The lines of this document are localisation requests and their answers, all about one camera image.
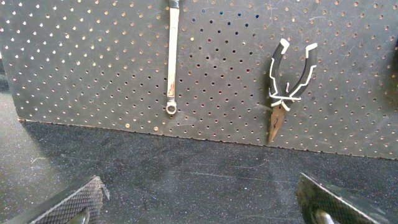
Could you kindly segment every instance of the wrench open end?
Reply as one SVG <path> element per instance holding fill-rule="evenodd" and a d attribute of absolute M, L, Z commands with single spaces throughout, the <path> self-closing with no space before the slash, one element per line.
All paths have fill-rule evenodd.
<path fill-rule="evenodd" d="M 166 112 L 170 115 L 173 115 L 177 112 L 177 103 L 174 100 L 167 102 Z"/>

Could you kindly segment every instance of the silver wrench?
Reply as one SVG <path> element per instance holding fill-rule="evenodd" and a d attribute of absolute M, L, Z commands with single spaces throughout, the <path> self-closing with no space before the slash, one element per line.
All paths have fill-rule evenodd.
<path fill-rule="evenodd" d="M 166 112 L 173 115 L 177 112 L 175 102 L 175 62 L 177 58 L 178 17 L 180 15 L 179 0 L 169 0 L 170 7 L 170 39 L 169 39 L 169 74 L 167 77 Z"/>

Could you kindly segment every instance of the pegboard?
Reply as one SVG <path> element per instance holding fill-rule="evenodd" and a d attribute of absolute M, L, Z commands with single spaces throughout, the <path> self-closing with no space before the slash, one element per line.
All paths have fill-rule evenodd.
<path fill-rule="evenodd" d="M 178 112 L 165 112 L 167 1 L 4 0 L 0 41 L 20 118 L 267 144 L 268 70 L 318 64 L 271 146 L 397 158 L 397 1 L 182 1 Z"/>

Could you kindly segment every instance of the gray floor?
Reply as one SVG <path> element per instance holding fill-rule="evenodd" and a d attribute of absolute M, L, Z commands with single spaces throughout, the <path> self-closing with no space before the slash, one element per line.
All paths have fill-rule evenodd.
<path fill-rule="evenodd" d="M 303 223 L 300 172 L 398 214 L 398 163 L 17 121 L 0 76 L 0 220 L 99 175 L 102 223 Z"/>

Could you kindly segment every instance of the pliers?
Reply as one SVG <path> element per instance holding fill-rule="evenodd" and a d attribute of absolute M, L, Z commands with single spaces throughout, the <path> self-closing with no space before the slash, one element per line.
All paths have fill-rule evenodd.
<path fill-rule="evenodd" d="M 286 88 L 282 90 L 278 85 L 279 65 L 289 45 L 290 44 L 287 40 L 280 40 L 279 45 L 272 56 L 271 67 L 269 69 L 269 78 L 271 81 L 269 96 L 272 98 L 271 107 L 273 108 L 273 112 L 271 114 L 271 125 L 269 128 L 269 143 L 274 140 L 278 129 L 282 126 L 286 111 L 290 111 L 290 107 L 294 101 L 301 100 L 300 95 L 308 87 L 313 69 L 317 66 L 318 44 L 314 43 L 305 48 L 305 67 L 300 80 L 291 90 L 289 90 L 289 82 L 286 84 Z"/>

